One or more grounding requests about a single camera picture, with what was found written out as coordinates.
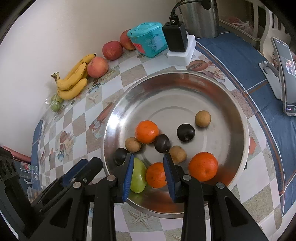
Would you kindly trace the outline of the orange mandarin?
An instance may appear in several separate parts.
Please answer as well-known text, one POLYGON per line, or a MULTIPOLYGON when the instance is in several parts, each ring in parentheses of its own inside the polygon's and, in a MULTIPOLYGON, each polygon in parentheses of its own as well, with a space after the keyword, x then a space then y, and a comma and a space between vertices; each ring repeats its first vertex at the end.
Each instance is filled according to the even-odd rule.
POLYGON ((143 144, 152 143, 158 135, 158 126, 150 120, 141 121, 135 128, 135 137, 143 144))
POLYGON ((164 165, 161 162, 149 166, 146 172, 146 181, 152 188, 163 188, 166 186, 166 175, 164 165))
POLYGON ((218 161, 213 154, 200 152, 191 159, 188 170, 190 175, 198 181, 209 181, 218 171, 218 161))

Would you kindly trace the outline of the green mango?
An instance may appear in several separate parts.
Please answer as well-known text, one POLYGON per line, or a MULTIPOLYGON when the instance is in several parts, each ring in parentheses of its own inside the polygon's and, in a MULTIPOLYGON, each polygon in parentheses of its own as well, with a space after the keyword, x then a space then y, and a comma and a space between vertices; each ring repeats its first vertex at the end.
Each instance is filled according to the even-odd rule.
POLYGON ((144 191, 147 181, 146 181, 147 168, 145 164, 139 158, 134 158, 134 167, 132 173, 132 181, 130 189, 134 193, 141 193, 144 191))

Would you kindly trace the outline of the bag of green fruits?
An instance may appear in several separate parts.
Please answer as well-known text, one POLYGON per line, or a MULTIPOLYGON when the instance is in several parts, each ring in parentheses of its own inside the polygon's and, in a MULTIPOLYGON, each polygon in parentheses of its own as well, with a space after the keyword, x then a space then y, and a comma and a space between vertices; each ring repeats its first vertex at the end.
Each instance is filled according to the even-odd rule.
POLYGON ((49 108, 55 113, 58 113, 60 111, 63 106, 63 102, 64 100, 57 93, 53 94, 45 100, 45 104, 47 104, 49 108))

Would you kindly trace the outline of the clear plastic clip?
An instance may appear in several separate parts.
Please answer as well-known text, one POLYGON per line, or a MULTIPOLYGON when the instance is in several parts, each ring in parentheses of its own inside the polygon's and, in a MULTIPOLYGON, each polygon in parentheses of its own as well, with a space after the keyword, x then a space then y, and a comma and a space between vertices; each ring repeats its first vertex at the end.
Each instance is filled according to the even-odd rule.
POLYGON ((27 185, 31 185, 39 179, 38 167, 25 162, 21 162, 20 176, 23 178, 24 182, 27 185))

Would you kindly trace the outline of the bottom yellow banana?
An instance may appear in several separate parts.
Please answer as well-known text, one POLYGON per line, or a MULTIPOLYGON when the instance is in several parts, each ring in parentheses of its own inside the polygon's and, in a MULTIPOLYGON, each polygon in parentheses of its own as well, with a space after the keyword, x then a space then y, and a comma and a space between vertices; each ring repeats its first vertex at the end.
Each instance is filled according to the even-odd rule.
POLYGON ((78 96, 88 83, 87 78, 83 78, 78 81, 78 83, 73 86, 70 90, 57 90, 58 96, 63 100, 71 100, 78 96))

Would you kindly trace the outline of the middle yellow banana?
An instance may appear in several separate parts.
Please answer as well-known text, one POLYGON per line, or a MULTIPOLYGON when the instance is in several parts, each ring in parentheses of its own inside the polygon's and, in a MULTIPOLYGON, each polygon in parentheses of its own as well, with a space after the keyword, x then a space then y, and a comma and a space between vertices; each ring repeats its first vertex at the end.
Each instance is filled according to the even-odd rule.
POLYGON ((54 78, 57 87, 60 90, 70 90, 76 85, 84 76, 87 68, 87 63, 82 63, 67 79, 61 79, 59 72, 53 73, 51 76, 54 78))

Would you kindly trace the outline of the white phone stand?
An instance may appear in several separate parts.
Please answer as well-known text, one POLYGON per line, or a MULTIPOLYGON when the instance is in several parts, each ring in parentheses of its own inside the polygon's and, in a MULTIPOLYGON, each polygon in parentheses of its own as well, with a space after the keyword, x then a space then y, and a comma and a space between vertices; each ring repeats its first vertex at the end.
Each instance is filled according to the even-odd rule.
POLYGON ((272 63, 268 61, 262 61, 262 63, 259 63, 258 65, 269 82, 275 97, 279 100, 282 100, 282 87, 279 71, 272 63))

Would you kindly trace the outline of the left pale red apple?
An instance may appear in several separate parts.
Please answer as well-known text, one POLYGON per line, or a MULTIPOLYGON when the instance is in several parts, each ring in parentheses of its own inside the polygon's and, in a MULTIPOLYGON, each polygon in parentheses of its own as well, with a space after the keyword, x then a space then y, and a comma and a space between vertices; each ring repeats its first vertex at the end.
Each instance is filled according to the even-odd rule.
POLYGON ((108 62, 101 57, 95 57, 87 66, 88 75, 92 78, 100 78, 109 70, 108 62))

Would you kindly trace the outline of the top yellow banana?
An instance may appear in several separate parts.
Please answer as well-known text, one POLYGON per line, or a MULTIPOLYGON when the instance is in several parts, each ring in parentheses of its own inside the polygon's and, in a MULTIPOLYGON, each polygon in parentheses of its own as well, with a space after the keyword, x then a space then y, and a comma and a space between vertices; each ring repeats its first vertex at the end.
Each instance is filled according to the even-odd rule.
POLYGON ((64 80, 67 80, 68 78, 71 77, 71 75, 78 69, 78 67, 83 64, 83 63, 90 63, 90 61, 96 57, 96 54, 88 54, 84 56, 72 69, 71 71, 67 74, 67 76, 64 78, 64 80))

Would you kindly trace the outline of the smartphone on stand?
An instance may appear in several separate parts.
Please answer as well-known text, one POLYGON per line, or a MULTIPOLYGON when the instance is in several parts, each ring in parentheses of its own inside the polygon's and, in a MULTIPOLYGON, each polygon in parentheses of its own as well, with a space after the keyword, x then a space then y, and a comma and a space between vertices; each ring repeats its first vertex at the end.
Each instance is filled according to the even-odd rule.
POLYGON ((271 37, 271 42, 279 66, 283 112, 295 116, 295 63, 288 44, 276 37, 271 37))

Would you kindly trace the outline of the right red apple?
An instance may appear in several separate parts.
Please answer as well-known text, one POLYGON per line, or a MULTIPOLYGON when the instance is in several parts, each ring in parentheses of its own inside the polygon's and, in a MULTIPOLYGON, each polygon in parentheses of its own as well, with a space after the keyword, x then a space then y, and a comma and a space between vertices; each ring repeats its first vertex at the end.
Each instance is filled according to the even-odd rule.
POLYGON ((125 30, 120 36, 120 43, 122 47, 128 51, 135 50, 135 46, 133 45, 132 41, 127 36, 129 30, 125 30))

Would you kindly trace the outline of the black power adapter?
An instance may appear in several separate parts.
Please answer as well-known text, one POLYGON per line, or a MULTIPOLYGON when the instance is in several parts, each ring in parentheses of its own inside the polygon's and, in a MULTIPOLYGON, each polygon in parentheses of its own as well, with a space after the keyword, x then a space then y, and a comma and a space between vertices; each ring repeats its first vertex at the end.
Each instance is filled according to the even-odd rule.
POLYGON ((185 52, 188 46, 188 38, 184 22, 177 15, 169 17, 170 21, 162 27, 163 34, 171 52, 185 52))

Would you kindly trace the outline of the white plastic chair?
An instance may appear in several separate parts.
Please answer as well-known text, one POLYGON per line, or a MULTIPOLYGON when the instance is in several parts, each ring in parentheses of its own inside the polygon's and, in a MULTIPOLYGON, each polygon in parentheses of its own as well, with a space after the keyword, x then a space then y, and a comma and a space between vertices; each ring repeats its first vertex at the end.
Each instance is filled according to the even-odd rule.
POLYGON ((250 1, 253 4, 253 38, 260 39, 259 50, 260 53, 267 58, 274 52, 273 45, 271 43, 271 37, 276 37, 286 44, 291 43, 291 36, 285 29, 284 25, 280 22, 278 17, 270 11, 261 1, 250 1), (259 10, 262 8, 265 11, 265 27, 263 34, 260 37, 258 35, 259 26, 259 10))

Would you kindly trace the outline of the teal plastic container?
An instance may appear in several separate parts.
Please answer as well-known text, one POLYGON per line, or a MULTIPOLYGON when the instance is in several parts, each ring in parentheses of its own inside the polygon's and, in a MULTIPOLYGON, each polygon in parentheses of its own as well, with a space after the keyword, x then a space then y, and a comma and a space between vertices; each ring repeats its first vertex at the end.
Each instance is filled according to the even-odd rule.
POLYGON ((145 22, 127 32, 137 51, 149 58, 153 58, 167 49, 167 42, 160 22, 145 22))

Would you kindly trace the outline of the steel thermos kettle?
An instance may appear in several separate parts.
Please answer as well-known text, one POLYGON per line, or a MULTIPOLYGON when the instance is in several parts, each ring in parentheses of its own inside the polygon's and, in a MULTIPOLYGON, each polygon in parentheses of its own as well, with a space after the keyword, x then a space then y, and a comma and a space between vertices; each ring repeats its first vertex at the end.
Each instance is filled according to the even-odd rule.
POLYGON ((218 37, 219 17, 216 1, 181 1, 179 8, 188 34, 196 38, 218 37))

